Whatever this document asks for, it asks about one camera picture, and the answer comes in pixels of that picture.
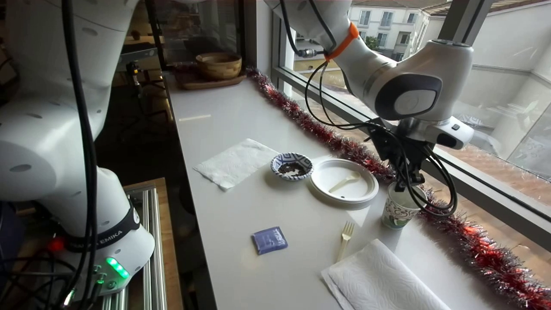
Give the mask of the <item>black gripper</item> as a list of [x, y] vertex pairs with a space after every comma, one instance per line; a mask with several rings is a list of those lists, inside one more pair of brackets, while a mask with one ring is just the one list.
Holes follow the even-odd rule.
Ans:
[[383, 160], [388, 160], [396, 174], [410, 184], [422, 184], [422, 164], [429, 160], [434, 145], [410, 136], [415, 121], [400, 121], [396, 126], [376, 121], [376, 150]]

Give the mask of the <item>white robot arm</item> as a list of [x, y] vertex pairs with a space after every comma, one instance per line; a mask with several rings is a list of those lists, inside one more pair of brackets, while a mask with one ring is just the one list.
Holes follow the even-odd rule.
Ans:
[[[95, 164], [112, 79], [138, 0], [7, 0], [7, 50], [19, 90], [0, 109], [0, 198], [38, 202], [69, 246], [69, 283], [81, 302], [128, 286], [153, 255], [119, 178]], [[370, 50], [348, 17], [352, 0], [265, 0], [283, 21], [324, 47], [357, 98], [388, 121], [417, 119], [408, 140], [463, 147], [472, 129], [451, 116], [472, 48], [429, 41], [395, 62]]]

